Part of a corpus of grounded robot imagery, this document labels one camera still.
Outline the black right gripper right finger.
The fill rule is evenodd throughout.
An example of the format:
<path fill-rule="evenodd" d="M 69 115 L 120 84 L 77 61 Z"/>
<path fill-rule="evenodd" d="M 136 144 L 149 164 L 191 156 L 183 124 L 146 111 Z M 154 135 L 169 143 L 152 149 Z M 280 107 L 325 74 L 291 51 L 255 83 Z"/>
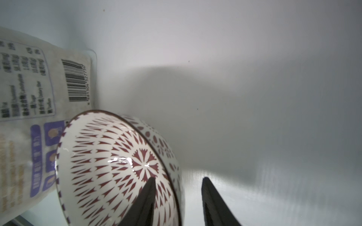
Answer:
<path fill-rule="evenodd" d="M 241 226 L 208 177 L 203 178 L 201 193 L 206 226 Z"/>

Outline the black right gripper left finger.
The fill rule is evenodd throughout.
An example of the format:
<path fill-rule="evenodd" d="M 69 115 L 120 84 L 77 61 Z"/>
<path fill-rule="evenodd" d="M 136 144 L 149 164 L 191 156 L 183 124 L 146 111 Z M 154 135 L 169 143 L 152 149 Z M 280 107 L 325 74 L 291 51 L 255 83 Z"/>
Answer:
<path fill-rule="evenodd" d="M 156 181 L 150 178 L 118 226 L 153 225 L 155 197 Z"/>

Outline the white red patterned bowl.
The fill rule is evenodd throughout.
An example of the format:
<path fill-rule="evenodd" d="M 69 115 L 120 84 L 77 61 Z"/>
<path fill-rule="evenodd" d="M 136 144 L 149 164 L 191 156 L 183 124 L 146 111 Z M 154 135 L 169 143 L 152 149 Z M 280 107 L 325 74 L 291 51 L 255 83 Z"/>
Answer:
<path fill-rule="evenodd" d="M 155 226 L 181 226 L 182 170 L 163 136 L 133 116 L 89 110 L 65 127 L 55 159 L 56 188 L 70 226 L 116 226 L 155 180 Z"/>

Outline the oatmeal bag white purple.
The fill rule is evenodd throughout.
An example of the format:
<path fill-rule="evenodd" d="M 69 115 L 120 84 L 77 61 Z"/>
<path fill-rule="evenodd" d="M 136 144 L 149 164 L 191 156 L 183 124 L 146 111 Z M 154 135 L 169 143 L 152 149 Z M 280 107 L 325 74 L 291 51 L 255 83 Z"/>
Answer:
<path fill-rule="evenodd" d="M 55 189 L 62 132 L 94 105 L 97 57 L 1 28 L 1 224 Z"/>

